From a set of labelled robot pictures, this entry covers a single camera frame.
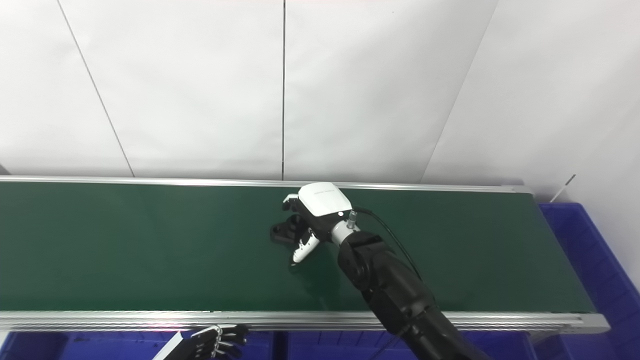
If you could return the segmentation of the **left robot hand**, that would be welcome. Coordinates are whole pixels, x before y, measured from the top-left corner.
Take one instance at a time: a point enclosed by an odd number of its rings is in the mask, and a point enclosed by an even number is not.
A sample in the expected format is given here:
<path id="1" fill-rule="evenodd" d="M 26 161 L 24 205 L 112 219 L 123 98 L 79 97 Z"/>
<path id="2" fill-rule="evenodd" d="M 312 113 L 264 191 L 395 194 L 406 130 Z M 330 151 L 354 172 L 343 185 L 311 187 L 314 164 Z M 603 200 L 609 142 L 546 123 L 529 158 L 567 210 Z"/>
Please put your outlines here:
<path id="1" fill-rule="evenodd" d="M 238 360 L 247 344 L 246 325 L 212 325 L 192 335 L 177 332 L 156 353 L 154 360 Z"/>

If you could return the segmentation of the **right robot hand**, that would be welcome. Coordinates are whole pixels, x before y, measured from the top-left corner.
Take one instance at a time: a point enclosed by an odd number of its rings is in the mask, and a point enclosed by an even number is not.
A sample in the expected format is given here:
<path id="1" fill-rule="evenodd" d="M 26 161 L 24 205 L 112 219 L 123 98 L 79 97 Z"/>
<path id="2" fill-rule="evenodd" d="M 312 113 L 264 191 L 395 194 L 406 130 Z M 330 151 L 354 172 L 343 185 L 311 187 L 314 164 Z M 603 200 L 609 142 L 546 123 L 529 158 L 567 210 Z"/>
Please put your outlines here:
<path id="1" fill-rule="evenodd" d="M 294 226 L 290 239 L 297 244 L 291 265 L 301 264 L 320 243 L 339 247 L 355 231 L 348 228 L 353 209 L 345 194 L 331 182 L 306 184 L 297 193 L 288 194 L 282 210 L 293 213 L 288 219 Z"/>

